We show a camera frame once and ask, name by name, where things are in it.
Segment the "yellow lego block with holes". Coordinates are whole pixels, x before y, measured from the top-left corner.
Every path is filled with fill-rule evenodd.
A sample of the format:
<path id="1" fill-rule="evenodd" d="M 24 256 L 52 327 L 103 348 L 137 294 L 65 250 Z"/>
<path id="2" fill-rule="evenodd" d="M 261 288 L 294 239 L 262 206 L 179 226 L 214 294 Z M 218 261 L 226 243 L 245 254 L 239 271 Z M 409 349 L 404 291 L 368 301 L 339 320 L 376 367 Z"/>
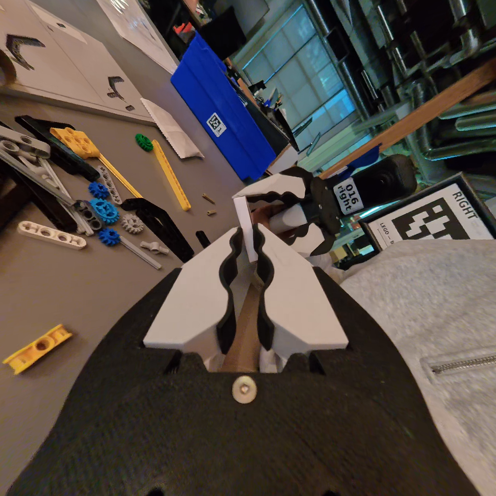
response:
<path id="1" fill-rule="evenodd" d="M 51 127 L 50 133 L 82 159 L 99 158 L 101 153 L 88 136 L 71 127 Z"/>

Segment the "wooden beam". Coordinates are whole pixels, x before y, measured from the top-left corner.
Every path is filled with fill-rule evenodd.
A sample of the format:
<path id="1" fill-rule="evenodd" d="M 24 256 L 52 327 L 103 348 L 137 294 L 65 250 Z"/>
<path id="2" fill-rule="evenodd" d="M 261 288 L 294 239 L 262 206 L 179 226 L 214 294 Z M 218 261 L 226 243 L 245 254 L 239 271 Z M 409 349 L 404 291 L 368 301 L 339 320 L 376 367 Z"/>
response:
<path id="1" fill-rule="evenodd" d="M 440 92 L 428 102 L 422 104 L 419 108 L 413 110 L 392 127 L 386 129 L 381 134 L 375 136 L 369 142 L 365 143 L 359 149 L 350 153 L 342 160 L 331 166 L 319 175 L 323 180 L 338 174 L 343 168 L 351 162 L 361 158 L 364 154 L 378 148 L 383 152 L 390 146 L 396 144 L 409 134 L 413 133 L 427 122 L 441 115 L 455 104 L 473 95 L 476 91 L 481 90 L 488 84 L 495 81 L 495 58 L 487 61 L 479 68 L 471 71 L 468 75 L 451 85 L 449 88 Z"/>

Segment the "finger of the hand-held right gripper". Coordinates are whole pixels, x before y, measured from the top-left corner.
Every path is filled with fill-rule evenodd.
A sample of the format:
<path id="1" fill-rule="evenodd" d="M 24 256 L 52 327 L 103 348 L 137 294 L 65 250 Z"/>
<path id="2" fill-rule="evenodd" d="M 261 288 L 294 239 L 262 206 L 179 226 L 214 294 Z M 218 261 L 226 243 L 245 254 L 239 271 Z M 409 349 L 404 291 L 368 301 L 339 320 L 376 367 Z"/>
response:
<path id="1" fill-rule="evenodd" d="M 269 230 L 301 256 L 312 253 L 312 225 L 300 204 L 272 216 Z"/>
<path id="2" fill-rule="evenodd" d="M 251 204 L 279 202 L 292 206 L 304 200 L 310 189 L 310 174 L 275 174 L 246 186 L 232 199 L 244 197 Z"/>

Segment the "grey lego axle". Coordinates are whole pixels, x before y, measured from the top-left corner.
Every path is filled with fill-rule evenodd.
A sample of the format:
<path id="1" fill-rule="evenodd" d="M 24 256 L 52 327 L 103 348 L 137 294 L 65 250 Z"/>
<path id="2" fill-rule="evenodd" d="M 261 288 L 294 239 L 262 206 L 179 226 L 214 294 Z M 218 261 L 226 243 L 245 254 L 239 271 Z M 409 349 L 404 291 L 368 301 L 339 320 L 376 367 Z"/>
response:
<path id="1" fill-rule="evenodd" d="M 152 257 L 147 255 L 144 251 L 140 250 L 137 248 L 135 245 L 133 245 L 128 239 L 125 237 L 121 236 L 120 237 L 120 244 L 123 245 L 126 249 L 128 249 L 130 252 L 132 252 L 134 255 L 138 256 L 141 260 L 145 261 L 147 264 L 152 266 L 153 268 L 160 270 L 162 269 L 162 265 L 156 262 Z"/>

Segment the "large light blue lego gear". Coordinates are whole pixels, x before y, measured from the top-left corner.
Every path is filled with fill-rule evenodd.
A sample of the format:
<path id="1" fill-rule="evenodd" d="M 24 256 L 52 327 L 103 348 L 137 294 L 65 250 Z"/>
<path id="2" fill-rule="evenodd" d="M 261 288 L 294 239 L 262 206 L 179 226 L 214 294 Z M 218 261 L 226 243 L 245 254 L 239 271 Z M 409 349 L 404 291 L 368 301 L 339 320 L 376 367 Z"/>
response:
<path id="1" fill-rule="evenodd" d="M 117 208 L 104 199 L 92 199 L 90 205 L 103 223 L 107 226 L 114 225 L 121 217 Z"/>

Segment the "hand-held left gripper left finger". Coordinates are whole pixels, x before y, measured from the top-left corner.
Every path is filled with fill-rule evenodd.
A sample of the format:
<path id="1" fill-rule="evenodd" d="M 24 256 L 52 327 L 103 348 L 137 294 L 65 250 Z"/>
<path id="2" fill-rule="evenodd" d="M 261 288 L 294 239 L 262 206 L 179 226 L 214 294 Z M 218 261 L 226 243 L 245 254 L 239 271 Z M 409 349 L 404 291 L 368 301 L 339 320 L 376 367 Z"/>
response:
<path id="1" fill-rule="evenodd" d="M 207 369 L 221 369 L 236 334 L 231 284 L 243 248 L 232 228 L 183 264 L 143 339 L 146 348 L 196 353 Z"/>

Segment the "thin grey lego beam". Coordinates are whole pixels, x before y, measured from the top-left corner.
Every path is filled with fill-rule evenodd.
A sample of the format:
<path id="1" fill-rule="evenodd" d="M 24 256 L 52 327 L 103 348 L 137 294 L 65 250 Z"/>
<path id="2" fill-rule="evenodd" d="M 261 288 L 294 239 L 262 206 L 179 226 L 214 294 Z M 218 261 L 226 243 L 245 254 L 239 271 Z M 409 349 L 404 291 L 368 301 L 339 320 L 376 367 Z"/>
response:
<path id="1" fill-rule="evenodd" d="M 120 206 L 122 204 L 121 196 L 115 186 L 112 175 L 109 170 L 103 165 L 97 165 L 96 170 L 99 171 L 101 182 L 109 191 L 110 199 L 115 204 Z"/>

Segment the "long yellow lego beam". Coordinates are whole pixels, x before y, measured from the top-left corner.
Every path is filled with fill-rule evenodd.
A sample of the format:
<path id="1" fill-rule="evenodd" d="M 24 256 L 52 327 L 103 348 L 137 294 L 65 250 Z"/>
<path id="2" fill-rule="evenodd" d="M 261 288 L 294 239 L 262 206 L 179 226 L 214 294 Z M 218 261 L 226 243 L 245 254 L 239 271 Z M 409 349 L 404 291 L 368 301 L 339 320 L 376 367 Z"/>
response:
<path id="1" fill-rule="evenodd" d="M 168 159 L 165 156 L 164 151 L 159 145 L 157 140 L 152 140 L 153 153 L 158 160 L 159 165 L 162 168 L 162 171 L 165 174 L 165 177 L 172 189 L 179 205 L 183 209 L 183 211 L 189 211 L 191 209 L 191 205 L 187 196 L 185 195 L 183 188 L 181 187 Z"/>

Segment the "white instruction booklet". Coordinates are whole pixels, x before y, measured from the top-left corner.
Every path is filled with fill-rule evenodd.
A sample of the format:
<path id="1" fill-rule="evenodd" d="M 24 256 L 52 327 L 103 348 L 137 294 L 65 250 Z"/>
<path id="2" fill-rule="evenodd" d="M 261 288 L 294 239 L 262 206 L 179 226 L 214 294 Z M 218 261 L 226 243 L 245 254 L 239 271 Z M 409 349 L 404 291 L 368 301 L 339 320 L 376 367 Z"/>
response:
<path id="1" fill-rule="evenodd" d="M 153 125 L 141 95 L 104 44 L 33 1 L 1 1 L 1 93 Z"/>

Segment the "black angled lego beam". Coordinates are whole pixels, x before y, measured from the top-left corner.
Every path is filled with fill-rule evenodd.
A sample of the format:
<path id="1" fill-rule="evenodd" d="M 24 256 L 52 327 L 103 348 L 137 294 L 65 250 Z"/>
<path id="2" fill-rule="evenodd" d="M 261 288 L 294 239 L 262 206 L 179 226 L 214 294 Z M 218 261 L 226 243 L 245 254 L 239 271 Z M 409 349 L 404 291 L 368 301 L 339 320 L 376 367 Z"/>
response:
<path id="1" fill-rule="evenodd" d="M 191 260 L 195 253 L 169 214 L 144 198 L 124 200 L 121 208 L 134 211 L 149 228 L 183 263 Z"/>

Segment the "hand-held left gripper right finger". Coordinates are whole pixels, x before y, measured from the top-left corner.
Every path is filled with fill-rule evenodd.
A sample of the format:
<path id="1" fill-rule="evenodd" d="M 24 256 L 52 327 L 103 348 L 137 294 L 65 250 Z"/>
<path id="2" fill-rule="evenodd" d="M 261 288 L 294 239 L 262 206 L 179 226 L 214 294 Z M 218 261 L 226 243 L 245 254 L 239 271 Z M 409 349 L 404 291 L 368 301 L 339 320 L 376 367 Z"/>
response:
<path id="1" fill-rule="evenodd" d="M 333 280 L 261 224 L 253 246 L 261 281 L 259 371 L 282 372 L 294 354 L 345 349 L 349 339 L 324 290 Z"/>

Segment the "white laminated sheet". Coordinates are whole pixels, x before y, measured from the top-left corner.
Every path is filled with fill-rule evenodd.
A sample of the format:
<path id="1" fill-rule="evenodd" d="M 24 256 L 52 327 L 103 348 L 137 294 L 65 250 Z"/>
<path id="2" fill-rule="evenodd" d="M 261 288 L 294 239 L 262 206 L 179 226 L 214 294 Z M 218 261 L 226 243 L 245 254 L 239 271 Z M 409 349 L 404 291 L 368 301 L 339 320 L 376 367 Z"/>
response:
<path id="1" fill-rule="evenodd" d="M 97 3 L 121 38 L 140 49 L 169 74 L 174 74 L 178 63 L 169 53 L 138 1 Z"/>

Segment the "yellow lego axle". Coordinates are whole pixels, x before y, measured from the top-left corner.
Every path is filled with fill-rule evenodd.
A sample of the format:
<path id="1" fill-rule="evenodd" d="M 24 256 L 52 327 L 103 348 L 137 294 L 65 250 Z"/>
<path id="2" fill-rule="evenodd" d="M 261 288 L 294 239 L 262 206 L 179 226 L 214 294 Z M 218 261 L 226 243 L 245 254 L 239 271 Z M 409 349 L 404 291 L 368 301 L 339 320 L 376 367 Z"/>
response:
<path id="1" fill-rule="evenodd" d="M 143 196 L 127 181 L 124 176 L 100 153 L 98 159 L 118 180 L 119 182 L 135 197 L 143 198 Z"/>

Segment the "black lego frame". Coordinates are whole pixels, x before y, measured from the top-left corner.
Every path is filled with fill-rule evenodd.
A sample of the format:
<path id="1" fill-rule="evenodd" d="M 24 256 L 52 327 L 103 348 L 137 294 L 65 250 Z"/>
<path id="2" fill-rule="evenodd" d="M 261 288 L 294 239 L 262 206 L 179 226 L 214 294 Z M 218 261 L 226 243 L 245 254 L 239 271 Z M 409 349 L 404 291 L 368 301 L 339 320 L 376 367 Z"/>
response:
<path id="1" fill-rule="evenodd" d="M 14 183 L 14 187 L 7 193 L 1 193 L 1 231 L 29 203 L 33 203 L 59 231 L 77 231 L 76 220 L 53 195 L 1 160 L 1 188 L 8 180 Z"/>

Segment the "thick grey lego beam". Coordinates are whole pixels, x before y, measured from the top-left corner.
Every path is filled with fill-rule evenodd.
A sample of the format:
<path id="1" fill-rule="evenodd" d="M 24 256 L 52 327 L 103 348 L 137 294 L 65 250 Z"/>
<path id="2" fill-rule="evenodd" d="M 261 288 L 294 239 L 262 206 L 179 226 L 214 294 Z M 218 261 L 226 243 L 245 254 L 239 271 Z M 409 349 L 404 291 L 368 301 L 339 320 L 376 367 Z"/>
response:
<path id="1" fill-rule="evenodd" d="M 48 144 L 4 126 L 1 126 L 1 149 L 8 153 L 22 151 L 43 159 L 51 156 Z"/>

